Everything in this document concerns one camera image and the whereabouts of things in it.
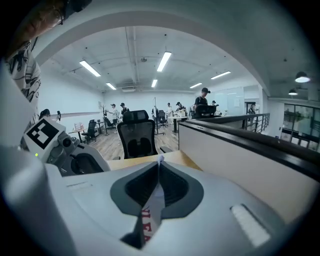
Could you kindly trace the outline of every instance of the ceiling light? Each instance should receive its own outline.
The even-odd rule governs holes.
[[[195,85],[192,85],[190,88],[194,88],[194,87],[199,86],[199,85],[202,85],[202,82],[197,83],[197,84],[195,84]]]
[[[151,87],[155,87],[155,86],[156,86],[156,84],[157,84],[157,82],[158,82],[158,80],[157,80],[157,79],[154,79],[154,80],[152,81],[152,85],[151,85]]]
[[[310,78],[307,76],[305,72],[300,71],[296,74],[295,81],[297,83],[306,83],[310,81]]]
[[[112,90],[116,90],[116,88],[109,82],[106,83],[107,86],[109,86]]]
[[[82,66],[84,66],[87,70],[89,70],[96,77],[101,77],[101,75],[93,69],[85,60],[79,62]]]
[[[227,74],[230,74],[230,73],[231,73],[230,71],[227,71],[227,72],[224,72],[224,73],[222,73],[222,74],[218,74],[218,75],[216,75],[216,76],[214,76],[214,77],[211,77],[211,79],[216,79],[216,78],[222,77],[222,76],[227,75]]]
[[[298,95],[298,93],[296,92],[295,89],[291,89],[291,90],[289,91],[289,95]]]
[[[171,52],[169,52],[169,51],[165,51],[165,52],[164,52],[164,55],[163,55],[163,57],[162,57],[162,60],[161,60],[161,62],[160,62],[160,64],[159,64],[159,67],[158,67],[158,69],[157,69],[156,71],[162,72],[162,70],[164,69],[167,61],[168,61],[169,58],[170,58],[170,56],[171,56]]]

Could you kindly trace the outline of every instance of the patterned fabric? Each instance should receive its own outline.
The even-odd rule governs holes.
[[[41,85],[40,67],[31,53],[31,43],[26,42],[8,60],[7,66],[12,79],[34,108],[27,129],[39,120],[38,98]]]

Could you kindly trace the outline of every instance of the wooden floor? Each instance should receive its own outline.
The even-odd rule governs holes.
[[[164,135],[160,134],[154,136],[155,148],[158,154],[162,153],[160,147],[168,147],[173,151],[179,149],[178,133],[172,132],[173,129],[173,125],[161,127],[159,128],[159,133],[164,133]],[[107,131],[109,134],[108,136],[105,136],[106,132],[102,131],[102,134],[96,137],[96,141],[90,141],[89,146],[97,149],[106,161],[112,160],[115,157],[124,159],[124,149],[117,133],[115,133],[116,129],[108,129]]]

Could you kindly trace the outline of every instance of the fluorescent light tube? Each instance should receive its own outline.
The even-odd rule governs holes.
[[[199,85],[202,85],[202,82],[197,83],[197,84],[195,84],[195,85],[191,86],[190,88],[194,88],[194,87],[199,86]]]
[[[85,60],[79,62],[82,66],[84,66],[87,70],[89,70],[96,77],[101,77],[101,75],[95,71]]]
[[[157,80],[157,79],[154,79],[154,80],[152,81],[152,85],[151,85],[151,87],[155,87],[155,86],[156,86],[156,84],[157,84],[157,82],[158,82],[158,80]]]
[[[227,72],[224,72],[224,73],[222,73],[222,74],[218,74],[218,75],[216,75],[216,76],[214,76],[214,77],[211,77],[211,79],[216,79],[216,78],[222,77],[222,76],[227,75],[227,74],[230,74],[230,73],[231,73],[230,71],[227,71]]]
[[[116,88],[109,82],[106,83],[107,86],[109,86],[112,90],[116,90]]]
[[[168,61],[169,58],[170,58],[170,56],[171,56],[171,52],[169,52],[169,51],[165,51],[165,52],[164,52],[163,57],[162,57],[162,60],[161,60],[161,62],[160,62],[160,64],[159,64],[159,67],[158,67],[158,69],[157,69],[156,71],[162,72],[162,70],[164,69],[167,61]]]

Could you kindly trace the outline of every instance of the desk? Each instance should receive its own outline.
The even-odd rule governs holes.
[[[174,164],[179,164],[182,166],[187,166],[190,168],[197,169],[199,171],[202,171],[199,166],[197,166],[185,153],[183,153],[181,150],[173,151],[169,153],[163,153],[164,160],[166,162],[171,162]],[[144,156],[144,157],[138,157],[138,158],[130,158],[130,159],[123,159],[123,160],[109,160],[106,161],[108,165],[110,166],[111,171],[135,166],[138,164],[146,163],[146,162],[154,162],[157,161],[159,154],[156,155],[150,155],[150,156]]]
[[[101,134],[101,127],[100,127],[100,124],[103,124],[104,122],[97,122],[98,126],[99,126],[99,131],[100,131],[100,134]]]
[[[177,133],[177,119],[187,119],[187,116],[168,116],[168,119],[173,119],[173,132]]]
[[[82,139],[81,139],[81,136],[80,136],[80,132],[83,132],[85,129],[80,129],[80,130],[74,130],[72,132],[69,132],[69,134],[74,134],[74,133],[78,133],[79,134],[79,140],[80,140],[80,143],[82,143]]]

